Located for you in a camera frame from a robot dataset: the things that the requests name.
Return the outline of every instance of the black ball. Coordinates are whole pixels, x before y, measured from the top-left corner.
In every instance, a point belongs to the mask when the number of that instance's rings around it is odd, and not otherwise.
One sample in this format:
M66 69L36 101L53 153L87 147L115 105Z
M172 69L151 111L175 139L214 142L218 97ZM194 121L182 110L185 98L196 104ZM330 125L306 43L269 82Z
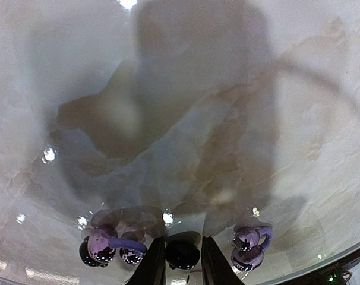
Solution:
M166 260L172 269L189 270L200 260L200 251L189 242L171 242L166 247Z
M121 248L119 250L119 255L121 256L122 260L129 265L139 264L144 257L144 254L142 252L133 251L127 248Z
M84 242L80 245L80 250L79 250L80 258L83 261L83 263L85 263L87 266L91 266L91 267L98 267L98 266L106 267L106 266L108 266L107 264L102 264L100 262L97 262L90 257L90 254L87 250L88 240L89 240L89 237L88 236L85 237Z

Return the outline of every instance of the glossy surface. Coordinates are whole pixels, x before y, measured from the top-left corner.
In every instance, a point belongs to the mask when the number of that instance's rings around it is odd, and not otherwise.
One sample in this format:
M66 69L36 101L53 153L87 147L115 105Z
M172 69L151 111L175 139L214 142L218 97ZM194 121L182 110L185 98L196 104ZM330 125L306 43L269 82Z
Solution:
M80 248L79 248L80 258L81 258L82 262L90 267L98 267L98 266L106 267L106 266L108 266L108 264L100 263L100 262L94 260L90 256L89 251L87 249L88 242L89 242L89 237L84 239L84 242L80 245Z
M360 0L133 4L0 0L0 276L123 284L78 247L126 207L203 216L228 260L241 219L272 224L249 285L360 242Z
M87 247L90 257L104 264L112 262L116 249L110 247L109 241L114 235L113 229L105 227L93 229Z
M234 234L233 243L239 251L249 251L259 243L259 233L254 229L243 229Z
M171 269L193 269L199 262L200 256L197 247L188 242L173 241L166 247L166 260Z
M260 266L263 262L264 251L258 246L249 251L239 251L234 249L232 252L232 263L241 271L251 271Z
M144 254L140 251L133 251L127 248L121 248L119 250L119 256L124 262L129 265L138 265L142 261Z

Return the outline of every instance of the marble surface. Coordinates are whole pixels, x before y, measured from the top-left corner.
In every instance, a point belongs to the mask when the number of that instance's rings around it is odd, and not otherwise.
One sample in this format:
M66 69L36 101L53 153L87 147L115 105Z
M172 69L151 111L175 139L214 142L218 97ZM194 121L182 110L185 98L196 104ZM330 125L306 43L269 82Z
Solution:
M123 284L77 219L142 205L227 257L257 207L245 284L360 242L360 0L0 0L0 277Z

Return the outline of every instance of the black prong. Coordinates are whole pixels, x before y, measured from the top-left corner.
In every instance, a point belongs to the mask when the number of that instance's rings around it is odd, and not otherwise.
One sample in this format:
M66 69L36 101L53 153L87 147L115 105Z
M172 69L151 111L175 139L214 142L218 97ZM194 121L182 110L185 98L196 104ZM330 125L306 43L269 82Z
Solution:
M157 237L127 285L164 285L165 268L165 240Z
M204 285L243 285L212 237L203 237L201 266Z

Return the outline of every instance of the purple object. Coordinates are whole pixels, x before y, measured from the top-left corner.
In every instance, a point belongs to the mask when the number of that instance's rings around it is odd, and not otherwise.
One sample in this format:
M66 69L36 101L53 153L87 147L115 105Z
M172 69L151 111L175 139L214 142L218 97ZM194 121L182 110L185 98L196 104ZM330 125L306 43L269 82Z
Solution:
M262 264L264 251L260 246L256 246L250 251L239 251L236 248L232 252L232 263L241 271L251 271Z
M147 252L147 247L140 242L129 239L120 239L116 233L107 227L94 229L89 237L88 252L90 257L102 264L110 263L116 253L116 248L125 248L139 251L142 254Z
M264 259L264 252L272 241L270 227L241 227L236 229L231 260L233 265L241 271L251 271L257 268Z

